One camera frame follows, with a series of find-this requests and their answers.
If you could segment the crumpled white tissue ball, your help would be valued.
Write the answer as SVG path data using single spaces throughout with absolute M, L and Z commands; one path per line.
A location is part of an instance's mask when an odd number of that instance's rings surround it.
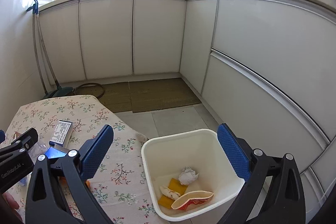
M 186 166 L 181 170 L 181 173 L 178 176 L 178 181 L 181 185 L 190 185 L 198 178 L 198 176 L 199 174 L 195 170 Z

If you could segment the orange peel piece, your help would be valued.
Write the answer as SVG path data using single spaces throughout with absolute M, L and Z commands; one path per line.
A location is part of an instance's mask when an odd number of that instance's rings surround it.
M 68 183 L 65 177 L 59 177 L 59 181 L 62 186 L 68 186 Z M 91 187 L 90 182 L 88 180 L 85 181 L 85 184 L 86 186 L 88 186 L 88 188 Z

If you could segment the stained crumpled tissue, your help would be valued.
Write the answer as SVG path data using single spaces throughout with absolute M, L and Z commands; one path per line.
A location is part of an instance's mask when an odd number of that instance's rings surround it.
M 171 190 L 167 186 L 160 186 L 159 189 L 164 196 L 172 200 L 177 200 L 181 196 L 178 192 Z

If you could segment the red paper cup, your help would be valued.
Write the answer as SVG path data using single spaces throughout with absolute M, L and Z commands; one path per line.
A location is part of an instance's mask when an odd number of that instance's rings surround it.
M 173 210 L 187 210 L 190 205 L 201 205 L 214 196 L 213 192 L 195 190 L 180 196 L 171 204 Z

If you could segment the white printed medicine box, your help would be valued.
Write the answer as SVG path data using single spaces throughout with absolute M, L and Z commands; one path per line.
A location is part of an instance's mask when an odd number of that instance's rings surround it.
M 49 145 L 59 145 L 61 147 L 67 147 L 71 134 L 72 134 L 72 125 L 71 121 L 58 121 L 54 133 L 52 134 Z

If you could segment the yellow paper piece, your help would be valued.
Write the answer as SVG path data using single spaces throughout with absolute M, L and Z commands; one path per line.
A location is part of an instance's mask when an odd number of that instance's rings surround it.
M 158 200 L 158 204 L 167 209 L 171 209 L 174 201 L 179 199 L 179 197 L 183 196 L 187 188 L 187 185 L 183 185 L 180 183 L 179 180 L 172 178 L 168 186 L 159 187 L 162 195 Z

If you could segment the white plastic trash bin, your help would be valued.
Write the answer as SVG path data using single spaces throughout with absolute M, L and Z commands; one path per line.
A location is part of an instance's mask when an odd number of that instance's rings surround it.
M 244 185 L 213 130 L 151 139 L 141 156 L 155 212 L 170 222 L 230 205 Z

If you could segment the blue glossy box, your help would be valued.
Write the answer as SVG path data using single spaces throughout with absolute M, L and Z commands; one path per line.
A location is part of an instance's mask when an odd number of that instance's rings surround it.
M 46 152 L 45 156 L 48 159 L 57 159 L 59 157 L 64 157 L 67 153 L 56 149 L 55 147 L 50 147 Z

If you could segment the floral tablecloth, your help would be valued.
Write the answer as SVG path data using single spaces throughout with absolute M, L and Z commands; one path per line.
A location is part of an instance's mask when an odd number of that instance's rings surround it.
M 114 223 L 165 223 L 155 212 L 146 183 L 141 148 L 148 138 L 94 96 L 50 98 L 21 106 L 1 147 L 32 127 L 39 134 L 38 140 L 48 144 L 59 121 L 72 123 L 68 149 L 79 149 L 104 125 L 112 127 L 113 143 L 89 183 L 91 193 Z

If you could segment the brown woven floor mat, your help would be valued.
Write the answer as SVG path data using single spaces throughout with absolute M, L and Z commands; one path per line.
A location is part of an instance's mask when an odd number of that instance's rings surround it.
M 134 113 L 199 104 L 201 101 L 181 78 L 129 83 Z

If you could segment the white kitchen cabinets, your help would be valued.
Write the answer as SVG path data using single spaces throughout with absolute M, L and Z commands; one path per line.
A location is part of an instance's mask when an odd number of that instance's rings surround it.
M 308 200 L 335 179 L 335 0 L 57 0 L 41 7 L 61 83 L 180 73 L 217 118 L 291 152 Z

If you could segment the clear plastic bag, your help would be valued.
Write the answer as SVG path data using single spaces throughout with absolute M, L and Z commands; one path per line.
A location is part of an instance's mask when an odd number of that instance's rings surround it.
M 36 163 L 38 156 L 40 154 L 46 153 L 46 151 L 48 150 L 48 148 L 49 147 L 43 141 L 38 141 L 37 143 L 35 143 L 31 147 L 31 149 L 29 150 L 29 155 L 30 155 L 30 158 L 31 158 L 31 160 L 33 161 L 34 164 Z M 24 178 L 22 178 L 19 181 L 19 185 L 20 186 L 28 186 L 29 182 L 30 182 L 31 174 L 32 174 L 32 172 L 30 172 L 27 176 L 25 176 Z

